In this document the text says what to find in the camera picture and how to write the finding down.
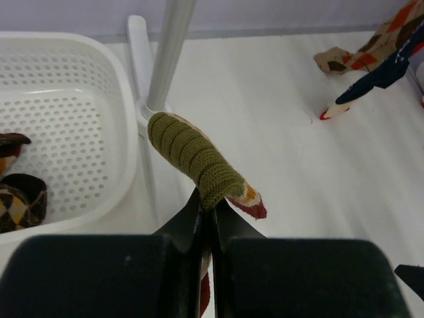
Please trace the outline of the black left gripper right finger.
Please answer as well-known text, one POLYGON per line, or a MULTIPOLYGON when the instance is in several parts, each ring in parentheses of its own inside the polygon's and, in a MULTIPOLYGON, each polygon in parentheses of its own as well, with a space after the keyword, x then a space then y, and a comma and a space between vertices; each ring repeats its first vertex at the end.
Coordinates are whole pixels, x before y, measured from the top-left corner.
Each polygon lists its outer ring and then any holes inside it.
POLYGON ((266 238, 226 201, 212 215, 217 317, 406 317, 385 254, 357 239, 266 238))

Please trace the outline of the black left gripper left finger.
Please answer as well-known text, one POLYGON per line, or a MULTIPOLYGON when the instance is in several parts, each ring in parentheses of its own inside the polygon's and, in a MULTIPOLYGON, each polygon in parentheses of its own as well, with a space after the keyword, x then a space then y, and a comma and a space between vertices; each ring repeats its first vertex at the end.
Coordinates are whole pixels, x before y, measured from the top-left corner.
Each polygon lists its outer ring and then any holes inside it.
POLYGON ((201 317, 207 268, 194 191, 151 235, 39 235, 1 276, 2 317, 201 317))

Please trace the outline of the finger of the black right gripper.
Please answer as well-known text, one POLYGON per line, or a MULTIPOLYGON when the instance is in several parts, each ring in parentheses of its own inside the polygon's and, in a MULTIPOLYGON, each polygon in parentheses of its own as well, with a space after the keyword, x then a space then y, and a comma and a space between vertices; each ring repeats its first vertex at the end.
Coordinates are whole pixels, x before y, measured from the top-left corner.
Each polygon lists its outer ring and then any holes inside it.
POLYGON ((410 311, 423 311, 423 267, 398 265, 394 273, 410 311))

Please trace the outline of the navy sock beige toe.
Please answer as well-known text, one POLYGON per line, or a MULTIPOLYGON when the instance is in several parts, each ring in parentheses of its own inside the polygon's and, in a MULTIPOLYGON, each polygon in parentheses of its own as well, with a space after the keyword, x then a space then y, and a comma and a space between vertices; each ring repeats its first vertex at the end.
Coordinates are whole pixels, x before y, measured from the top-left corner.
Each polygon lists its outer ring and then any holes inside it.
POLYGON ((321 120, 331 119, 348 111, 351 104, 366 95, 375 87, 385 89, 402 78, 408 67, 409 59, 423 47, 423 22, 412 32, 400 48, 391 53, 375 70, 368 72, 352 84, 321 115, 321 120))

